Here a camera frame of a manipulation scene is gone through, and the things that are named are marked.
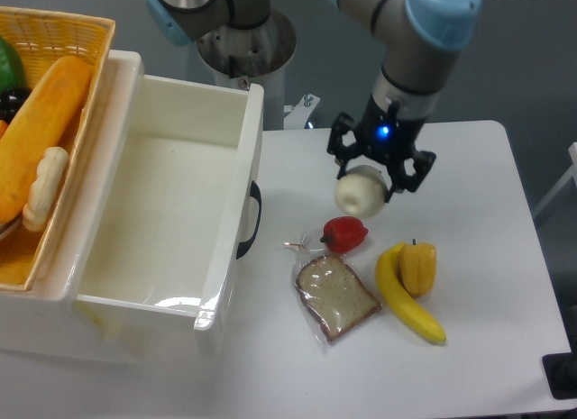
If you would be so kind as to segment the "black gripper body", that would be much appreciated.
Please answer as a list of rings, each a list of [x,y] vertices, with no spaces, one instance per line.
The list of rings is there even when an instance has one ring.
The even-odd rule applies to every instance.
[[[416,139],[425,118],[400,119],[399,102],[393,102],[383,110],[370,97],[361,120],[354,128],[357,142],[369,148],[363,154],[382,165],[404,163],[419,157]]]

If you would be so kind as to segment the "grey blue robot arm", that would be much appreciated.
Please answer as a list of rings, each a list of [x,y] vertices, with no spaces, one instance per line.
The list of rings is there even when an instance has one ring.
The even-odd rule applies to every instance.
[[[327,150],[340,178],[359,157],[381,164],[391,184],[382,202],[415,192],[435,163],[419,135],[469,44],[482,0],[330,0],[374,39],[385,56],[360,120],[339,114]],[[236,87],[269,77],[296,49],[291,22],[270,0],[146,0],[173,44],[197,44],[201,59]]]

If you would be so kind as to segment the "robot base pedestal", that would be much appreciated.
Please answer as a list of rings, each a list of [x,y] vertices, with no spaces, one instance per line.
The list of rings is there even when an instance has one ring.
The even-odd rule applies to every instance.
[[[197,41],[198,55],[212,73],[214,84],[264,90],[263,129],[284,128],[285,71],[297,47],[290,20],[277,10],[260,26],[248,30],[224,25]]]

